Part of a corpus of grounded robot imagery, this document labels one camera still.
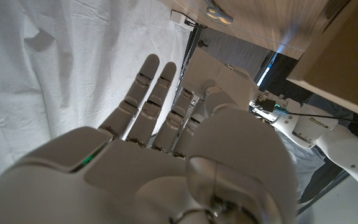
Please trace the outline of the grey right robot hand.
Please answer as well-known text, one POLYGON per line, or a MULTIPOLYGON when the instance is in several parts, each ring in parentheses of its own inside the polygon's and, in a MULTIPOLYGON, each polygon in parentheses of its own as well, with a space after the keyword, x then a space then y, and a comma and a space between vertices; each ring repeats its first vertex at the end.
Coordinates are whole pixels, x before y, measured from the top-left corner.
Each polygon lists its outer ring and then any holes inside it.
POLYGON ((249 113, 249 74, 195 53, 182 99, 152 131, 176 65, 149 55, 98 128, 74 129, 0 176, 0 223, 293 223, 295 173, 249 113))

